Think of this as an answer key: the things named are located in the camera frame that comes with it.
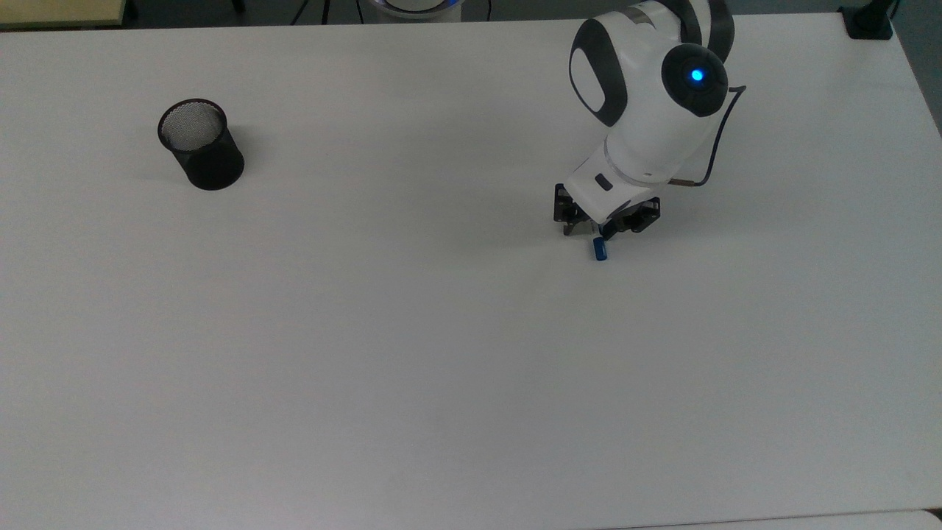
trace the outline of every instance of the white table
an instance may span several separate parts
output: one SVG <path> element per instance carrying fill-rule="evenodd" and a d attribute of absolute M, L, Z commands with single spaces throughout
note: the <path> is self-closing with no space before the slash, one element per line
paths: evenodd
<path fill-rule="evenodd" d="M 710 184 L 590 257 L 579 21 L 0 35 L 0 526 L 569 529 L 942 505 L 942 141 L 745 16 Z M 188 97 L 247 159 L 193 188 Z"/>

